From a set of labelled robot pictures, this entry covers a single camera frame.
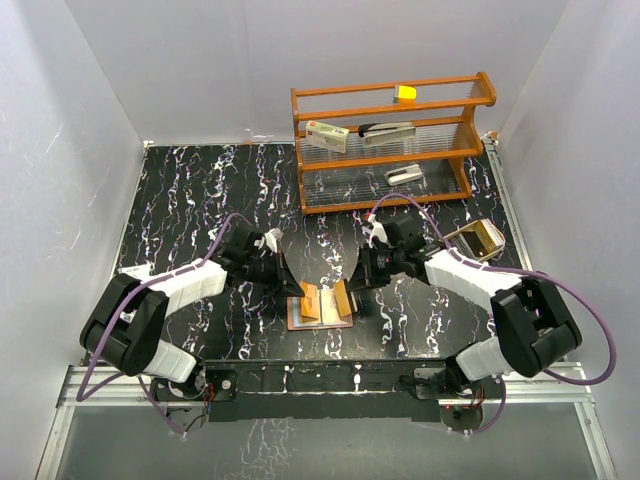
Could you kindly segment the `gold card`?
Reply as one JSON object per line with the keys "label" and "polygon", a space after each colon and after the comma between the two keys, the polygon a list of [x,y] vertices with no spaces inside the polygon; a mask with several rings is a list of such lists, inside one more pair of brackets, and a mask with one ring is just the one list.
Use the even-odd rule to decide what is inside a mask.
{"label": "gold card", "polygon": [[347,289],[346,280],[341,279],[336,282],[333,291],[339,316],[341,318],[351,316],[353,314],[353,302]]}
{"label": "gold card", "polygon": [[301,316],[307,319],[320,320],[320,299],[316,285],[302,282],[304,297],[300,301]]}

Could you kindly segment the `pink leather card holder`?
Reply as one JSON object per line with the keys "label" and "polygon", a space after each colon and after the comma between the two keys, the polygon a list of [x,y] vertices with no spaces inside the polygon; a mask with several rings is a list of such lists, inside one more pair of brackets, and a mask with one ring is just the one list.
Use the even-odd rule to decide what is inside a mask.
{"label": "pink leather card holder", "polygon": [[351,328],[354,325],[352,314],[340,315],[336,293],[333,289],[320,290],[316,299],[312,301],[316,307],[317,316],[304,316],[302,301],[302,298],[287,299],[287,327],[289,331]]}

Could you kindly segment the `stack of credit cards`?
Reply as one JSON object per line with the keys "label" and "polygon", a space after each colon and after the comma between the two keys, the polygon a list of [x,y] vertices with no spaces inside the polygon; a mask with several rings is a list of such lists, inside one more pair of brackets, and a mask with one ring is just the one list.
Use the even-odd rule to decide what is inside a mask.
{"label": "stack of credit cards", "polygon": [[506,244],[503,233],[489,219],[482,219],[481,224],[486,233],[489,248],[492,251],[502,250]]}

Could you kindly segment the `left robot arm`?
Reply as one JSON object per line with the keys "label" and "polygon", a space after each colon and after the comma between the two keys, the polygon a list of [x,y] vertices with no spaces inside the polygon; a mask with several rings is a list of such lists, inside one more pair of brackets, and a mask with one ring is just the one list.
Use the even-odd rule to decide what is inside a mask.
{"label": "left robot arm", "polygon": [[167,317],[245,282],[258,284],[268,296],[302,298],[305,292],[280,250],[282,233],[237,225],[203,258],[140,280],[115,275],[85,323],[79,343],[123,376],[164,379],[180,396],[203,395],[207,376],[196,355],[162,339]]}

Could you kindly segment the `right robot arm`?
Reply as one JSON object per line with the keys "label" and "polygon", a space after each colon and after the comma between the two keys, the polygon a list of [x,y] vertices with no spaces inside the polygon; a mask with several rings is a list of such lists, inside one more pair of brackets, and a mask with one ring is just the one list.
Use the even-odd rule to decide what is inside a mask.
{"label": "right robot arm", "polygon": [[494,321],[495,336],[446,358],[444,370],[428,379],[431,387],[466,397],[487,377],[516,372],[532,378],[581,345],[581,332],[551,281],[493,272],[456,250],[428,243],[411,216],[375,222],[372,234],[358,250],[347,292],[382,288],[403,273],[466,299]]}

